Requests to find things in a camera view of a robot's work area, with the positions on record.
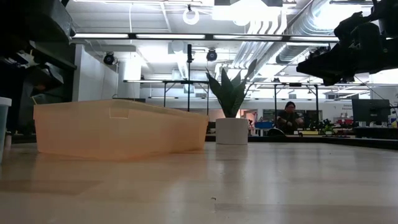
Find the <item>security camera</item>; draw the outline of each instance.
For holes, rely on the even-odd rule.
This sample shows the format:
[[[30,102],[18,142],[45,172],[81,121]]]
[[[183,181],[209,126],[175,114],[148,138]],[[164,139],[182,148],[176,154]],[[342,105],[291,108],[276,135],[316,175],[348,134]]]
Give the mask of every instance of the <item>security camera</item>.
[[[118,58],[114,56],[113,52],[107,52],[104,57],[104,63],[107,65],[114,65],[118,62]]]
[[[214,62],[215,60],[217,60],[217,53],[215,49],[209,49],[209,52],[207,53],[207,61],[209,62]]]

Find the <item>machine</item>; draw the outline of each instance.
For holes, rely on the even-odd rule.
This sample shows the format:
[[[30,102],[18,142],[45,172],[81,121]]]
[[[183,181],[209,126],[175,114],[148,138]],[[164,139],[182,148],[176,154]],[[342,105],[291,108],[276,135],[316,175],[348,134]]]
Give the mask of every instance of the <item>machine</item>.
[[[296,70],[334,85],[353,81],[357,73],[398,68],[398,1],[373,0],[373,4],[369,16],[355,12],[341,21],[335,29],[339,42],[332,49],[311,52]],[[372,21],[379,21],[379,26]]]

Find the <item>table surface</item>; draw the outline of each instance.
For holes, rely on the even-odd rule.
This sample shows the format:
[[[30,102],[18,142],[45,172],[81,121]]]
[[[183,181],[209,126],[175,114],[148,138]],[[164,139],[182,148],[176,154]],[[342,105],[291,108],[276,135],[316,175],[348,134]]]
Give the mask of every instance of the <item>table surface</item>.
[[[393,127],[355,127],[354,129],[396,129],[398,128],[393,128]]]
[[[87,161],[13,145],[1,223],[396,223],[398,153],[250,143],[139,161]]]

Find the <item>red object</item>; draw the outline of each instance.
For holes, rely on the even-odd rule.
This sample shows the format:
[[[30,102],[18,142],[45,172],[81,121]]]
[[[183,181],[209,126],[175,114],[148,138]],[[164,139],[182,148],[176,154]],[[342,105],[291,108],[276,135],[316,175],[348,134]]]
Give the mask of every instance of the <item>red object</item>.
[[[344,119],[344,121],[343,121],[343,119],[338,119],[336,122],[336,124],[344,124],[344,123],[353,124],[354,120],[353,119]]]

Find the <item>plant leaf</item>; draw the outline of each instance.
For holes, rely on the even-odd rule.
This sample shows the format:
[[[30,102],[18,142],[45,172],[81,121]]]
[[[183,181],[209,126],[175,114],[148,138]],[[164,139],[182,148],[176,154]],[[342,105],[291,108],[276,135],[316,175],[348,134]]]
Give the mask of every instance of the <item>plant leaf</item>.
[[[232,86],[237,87],[239,84],[241,84],[241,71],[231,80]]]
[[[215,78],[213,78],[210,75],[208,70],[206,72],[206,76],[207,76],[207,79],[209,79],[209,85],[210,85],[211,91],[220,100],[220,98],[222,97],[221,85],[218,83],[218,81]]]
[[[246,95],[244,92],[245,87],[246,87],[246,81],[243,81],[234,89],[234,92],[231,95],[231,99],[233,100],[233,105],[231,107],[231,115],[234,118],[236,117],[236,114],[238,113],[243,103],[244,97]]]
[[[225,94],[230,94],[234,90],[234,86],[232,85],[231,80],[229,80],[224,69],[221,71],[221,89]]]
[[[254,76],[254,69],[256,68],[256,65],[257,65],[257,59],[255,59],[250,63],[248,68],[248,73],[244,77],[245,80],[247,80],[248,78],[252,78]]]

